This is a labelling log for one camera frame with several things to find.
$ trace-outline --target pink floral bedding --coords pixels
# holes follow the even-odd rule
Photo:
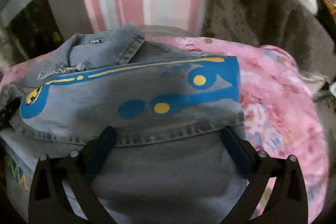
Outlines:
[[[210,38],[156,37],[150,40],[185,51],[238,57],[246,139],[257,150],[265,150],[270,156],[287,158],[294,154],[298,157],[307,189],[311,223],[324,204],[329,158],[311,91],[301,81],[294,59],[274,46],[255,48]],[[22,78],[35,62],[46,56],[9,68],[0,89]],[[274,182],[270,179],[258,205],[259,213],[266,205]]]

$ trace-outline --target silver screw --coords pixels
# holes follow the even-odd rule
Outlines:
[[[71,158],[76,158],[78,156],[79,152],[77,150],[73,150],[70,152],[70,157]]]
[[[294,155],[290,155],[290,156],[289,156],[289,159],[290,159],[291,161],[297,161],[297,157],[294,156]]]
[[[266,158],[267,157],[267,153],[264,150],[258,151],[258,155],[261,158]]]
[[[48,156],[46,154],[42,154],[40,156],[40,160],[46,160],[48,158]]]

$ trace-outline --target brown cloth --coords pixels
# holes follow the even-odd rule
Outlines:
[[[300,70],[336,75],[334,42],[297,0],[207,0],[202,36],[289,52]]]

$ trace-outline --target yellow circle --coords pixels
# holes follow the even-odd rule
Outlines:
[[[166,103],[157,103],[155,106],[154,106],[154,111],[156,113],[159,113],[159,114],[163,114],[163,113],[166,113],[168,112],[170,109],[170,106]]]
[[[196,75],[194,77],[194,84],[195,85],[204,85],[207,79],[203,75]]]

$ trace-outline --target pink floral fabric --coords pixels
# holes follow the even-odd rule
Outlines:
[[[272,157],[298,157],[305,180],[309,223],[321,212],[327,190],[329,158],[311,91],[301,81],[295,60],[275,46],[255,48],[211,38],[156,37],[147,39],[185,51],[237,56],[241,70],[241,107],[246,139]],[[0,83],[24,77],[47,55],[9,68]],[[274,186],[270,179],[258,205],[261,213]]]

